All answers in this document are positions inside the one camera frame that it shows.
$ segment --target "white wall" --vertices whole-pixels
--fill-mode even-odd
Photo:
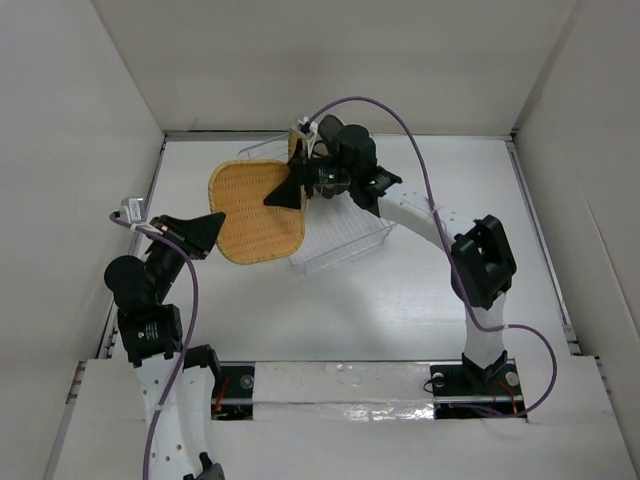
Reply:
[[[571,319],[640,468],[640,4],[584,0],[516,137]]]
[[[42,478],[162,133],[89,0],[0,0],[0,478]]]
[[[575,0],[93,0],[163,129],[283,129],[344,95],[508,134]],[[348,107],[376,132],[398,127]]]

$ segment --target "robotic arm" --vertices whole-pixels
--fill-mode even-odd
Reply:
[[[443,245],[428,199],[378,166],[376,146],[366,128],[345,126],[335,116],[327,115],[320,124],[303,120],[294,131],[300,140],[289,161],[289,177],[265,198],[265,204],[301,208],[300,187],[309,197],[314,192],[327,197],[327,189],[336,193],[348,190],[360,208],[404,225],[440,249],[450,249],[476,320],[484,327],[484,331],[478,329],[465,310],[464,373],[471,382],[487,384],[506,364],[499,327],[503,325],[506,292],[516,272],[500,221],[491,215],[472,220],[441,208],[438,213],[446,236]],[[316,153],[317,143],[325,146],[326,154]],[[451,284],[462,298],[453,274]],[[486,331],[492,327],[495,331]]]
[[[113,214],[112,220],[124,226],[135,224],[136,219],[128,217],[125,221]],[[144,480],[224,480],[207,441],[211,395],[220,386],[216,383],[221,377],[220,363],[209,345],[184,345],[188,340],[183,343],[178,308],[162,304],[185,262],[203,260],[211,252],[224,220],[223,213],[193,220],[166,215],[154,218],[151,226],[158,234],[141,230],[153,240],[146,260],[122,256],[104,274],[118,306],[122,342],[144,398],[149,426]]]

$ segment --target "screw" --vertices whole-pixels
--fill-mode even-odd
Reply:
[[[240,386],[245,390],[253,388],[253,377],[251,375],[243,375],[240,377]]]
[[[433,383],[434,387],[444,387],[444,375],[441,372],[434,373],[431,375],[431,383]]]
[[[516,372],[507,372],[504,376],[504,379],[507,381],[510,387],[517,387],[520,385],[520,377]]]

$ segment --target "woven tray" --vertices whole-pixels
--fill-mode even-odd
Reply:
[[[242,265],[294,253],[304,240],[304,210],[265,207],[263,199],[288,175],[278,160],[234,160],[218,167],[209,180],[209,207],[227,219],[218,249]]]

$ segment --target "red wire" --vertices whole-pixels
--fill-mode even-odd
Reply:
[[[518,413],[518,409],[516,408],[516,396],[513,394],[513,391],[502,380],[498,380],[498,383],[502,388],[504,388],[507,391],[507,393],[511,397],[511,405],[513,405],[513,413]]]
[[[219,412],[220,410],[222,410],[222,408],[220,407],[220,402],[224,398],[224,394],[227,391],[227,385],[229,385],[229,377],[224,379],[224,383],[222,384],[222,390],[220,391],[220,393],[216,397],[216,406],[215,406],[216,412]]]

